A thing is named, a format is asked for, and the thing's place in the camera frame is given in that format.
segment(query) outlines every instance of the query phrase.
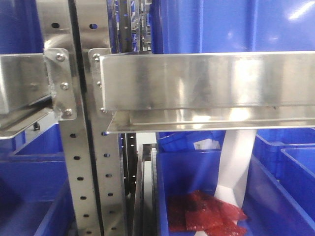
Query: metal rail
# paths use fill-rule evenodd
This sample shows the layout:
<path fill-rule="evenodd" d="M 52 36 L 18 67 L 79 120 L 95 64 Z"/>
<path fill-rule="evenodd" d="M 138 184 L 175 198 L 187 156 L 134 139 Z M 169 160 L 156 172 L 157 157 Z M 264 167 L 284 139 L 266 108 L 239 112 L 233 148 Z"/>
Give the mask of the metal rail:
<path fill-rule="evenodd" d="M 74 3 L 68 0 L 36 0 L 41 29 L 44 39 L 45 54 L 50 63 L 48 68 L 58 68 L 56 63 L 64 63 L 64 50 L 68 53 L 70 78 L 55 76 L 51 78 L 56 88 L 54 93 L 58 103 L 55 111 L 60 111 L 63 149 L 66 158 L 75 217 L 80 236 L 100 236 L 102 221 L 98 216 L 97 179 L 95 178 L 95 159 L 93 144 L 90 141 L 89 122 L 84 99 L 84 75 L 80 74 L 80 57 L 78 42 L 74 40 L 76 15 Z M 56 60 L 49 60 L 50 53 L 55 53 Z M 69 100 L 62 99 L 72 93 L 75 107 L 69 107 Z"/>

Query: reflective metal surface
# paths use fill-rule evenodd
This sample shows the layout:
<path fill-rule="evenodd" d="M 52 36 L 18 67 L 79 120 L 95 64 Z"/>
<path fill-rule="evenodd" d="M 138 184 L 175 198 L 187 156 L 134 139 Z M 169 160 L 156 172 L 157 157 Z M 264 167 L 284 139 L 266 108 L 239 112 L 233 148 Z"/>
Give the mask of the reflective metal surface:
<path fill-rule="evenodd" d="M 314 106 L 116 112 L 109 133 L 315 126 Z"/>
<path fill-rule="evenodd" d="M 43 54 L 0 55 L 0 115 L 49 95 Z"/>
<path fill-rule="evenodd" d="M 112 120 L 111 113 L 102 110 L 101 90 L 103 84 L 99 70 L 98 54 L 116 53 L 115 35 L 111 17 L 114 1 L 75 0 L 83 56 L 85 82 L 87 85 L 87 113 L 91 121 L 92 137 L 97 172 L 100 202 L 100 220 L 106 236 L 127 235 L 126 196 L 123 161 L 119 152 L 119 136 L 107 135 L 106 129 Z"/>
<path fill-rule="evenodd" d="M 0 140 L 15 137 L 52 112 L 53 110 L 49 107 L 30 106 L 0 116 Z"/>
<path fill-rule="evenodd" d="M 315 52 L 101 56 L 103 105 L 107 111 L 314 105 L 314 61 Z"/>
<path fill-rule="evenodd" d="M 48 48 L 44 51 L 48 77 L 51 80 L 54 111 L 58 120 L 77 117 L 73 93 L 69 52 L 61 48 Z"/>
<path fill-rule="evenodd" d="M 75 40 L 77 33 L 74 2 L 68 0 L 36 0 L 43 33 L 44 47 L 64 48 L 69 52 L 73 93 L 77 107 L 74 120 L 60 121 L 63 149 L 66 158 L 75 218 L 79 236 L 100 236 L 97 210 L 98 191 L 95 185 L 95 165 L 87 128 L 86 104 L 83 99 L 84 83 L 81 84 Z"/>

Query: blue storage crate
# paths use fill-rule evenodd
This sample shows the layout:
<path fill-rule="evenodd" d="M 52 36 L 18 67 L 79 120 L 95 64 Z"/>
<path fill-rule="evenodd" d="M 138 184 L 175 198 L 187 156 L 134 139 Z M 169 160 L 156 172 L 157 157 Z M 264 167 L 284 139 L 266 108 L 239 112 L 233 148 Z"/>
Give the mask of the blue storage crate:
<path fill-rule="evenodd" d="M 220 151 L 159 153 L 157 155 L 157 212 L 160 235 L 193 236 L 195 232 L 170 233 L 166 198 L 201 189 L 213 194 L 218 179 Z M 246 236 L 314 236 L 315 222 L 252 157 L 243 210 L 248 220 L 238 225 Z"/>
<path fill-rule="evenodd" d="M 0 54 L 42 53 L 36 0 L 1 0 L 0 9 Z"/>
<path fill-rule="evenodd" d="M 0 158 L 7 156 L 9 153 L 21 147 L 26 141 L 25 132 L 16 135 L 12 139 L 0 140 Z"/>
<path fill-rule="evenodd" d="M 253 154 L 274 175 L 282 174 L 282 148 L 315 147 L 315 129 L 262 129 L 257 132 Z"/>
<path fill-rule="evenodd" d="M 225 131 L 160 132 L 157 138 L 159 151 L 176 152 L 187 150 L 206 150 L 211 140 L 223 145 Z"/>
<path fill-rule="evenodd" d="M 0 162 L 0 235 L 64 236 L 73 218 L 64 161 Z"/>
<path fill-rule="evenodd" d="M 282 149 L 280 183 L 315 220 L 315 147 Z"/>

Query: metal bolt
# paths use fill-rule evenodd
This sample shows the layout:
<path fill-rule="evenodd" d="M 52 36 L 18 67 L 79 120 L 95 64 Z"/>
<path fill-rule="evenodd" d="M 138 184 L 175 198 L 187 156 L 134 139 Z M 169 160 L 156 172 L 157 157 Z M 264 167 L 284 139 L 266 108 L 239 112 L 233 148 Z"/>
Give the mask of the metal bolt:
<path fill-rule="evenodd" d="M 57 53 L 56 54 L 56 60 L 59 62 L 63 62 L 64 61 L 64 54 L 63 53 Z"/>
<path fill-rule="evenodd" d="M 99 57 L 100 57 L 100 54 L 99 53 L 95 53 L 93 55 L 94 61 L 99 61 Z"/>
<path fill-rule="evenodd" d="M 67 117 L 69 117 L 70 115 L 72 115 L 72 109 L 65 109 L 65 111 L 63 112 L 63 114 Z"/>
<path fill-rule="evenodd" d="M 69 83 L 67 83 L 67 82 L 61 83 L 60 88 L 62 90 L 68 90 L 69 89 Z"/>

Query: stainless steel shelf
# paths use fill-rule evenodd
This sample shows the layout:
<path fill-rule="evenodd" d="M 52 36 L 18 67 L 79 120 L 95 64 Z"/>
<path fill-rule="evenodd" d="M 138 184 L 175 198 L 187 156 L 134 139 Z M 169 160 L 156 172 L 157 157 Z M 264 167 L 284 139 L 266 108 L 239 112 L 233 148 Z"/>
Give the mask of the stainless steel shelf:
<path fill-rule="evenodd" d="M 95 99 L 113 133 L 314 126 L 314 61 L 315 52 L 103 55 Z"/>
<path fill-rule="evenodd" d="M 43 54 L 0 55 L 0 115 L 50 96 Z"/>

